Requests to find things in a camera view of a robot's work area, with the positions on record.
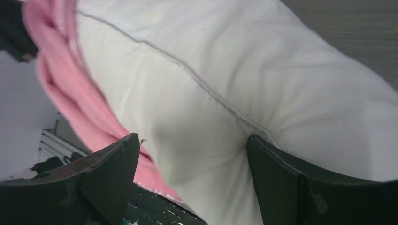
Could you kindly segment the pink pillowcase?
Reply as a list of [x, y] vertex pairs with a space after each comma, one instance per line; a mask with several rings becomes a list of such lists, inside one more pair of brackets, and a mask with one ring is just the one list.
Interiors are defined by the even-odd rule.
[[177, 66], [128, 29], [153, 13], [141, 0], [29, 0], [23, 21], [38, 46], [38, 77], [91, 151], [131, 132], [144, 140], [134, 181], [178, 203], [176, 157], [161, 141], [176, 111], [166, 92]]

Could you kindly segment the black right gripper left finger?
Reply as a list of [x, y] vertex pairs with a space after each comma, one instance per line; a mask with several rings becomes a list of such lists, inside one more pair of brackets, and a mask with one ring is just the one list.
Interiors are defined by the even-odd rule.
[[138, 163], [131, 133], [115, 143], [31, 179], [0, 183], [3, 225], [120, 225]]

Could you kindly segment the white pillow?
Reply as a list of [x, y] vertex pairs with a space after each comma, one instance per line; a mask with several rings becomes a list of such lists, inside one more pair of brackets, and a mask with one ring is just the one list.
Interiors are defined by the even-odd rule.
[[279, 0], [80, 0], [89, 76], [164, 182], [210, 225], [264, 223], [259, 135], [333, 172], [398, 177], [398, 95]]

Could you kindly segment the aluminium slotted rail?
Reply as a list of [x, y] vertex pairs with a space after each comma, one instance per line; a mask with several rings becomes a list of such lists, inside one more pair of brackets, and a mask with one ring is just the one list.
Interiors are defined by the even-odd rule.
[[57, 157], [63, 164], [68, 164], [72, 160], [85, 157], [88, 154], [87, 151], [57, 136], [52, 130], [42, 130], [37, 152], [38, 163], [44, 162], [51, 157]]

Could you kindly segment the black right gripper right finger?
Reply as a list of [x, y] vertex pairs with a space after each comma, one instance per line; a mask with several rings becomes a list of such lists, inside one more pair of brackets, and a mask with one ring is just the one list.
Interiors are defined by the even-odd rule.
[[290, 155], [259, 136], [246, 143], [266, 225], [395, 225], [397, 181], [377, 182], [332, 172]]

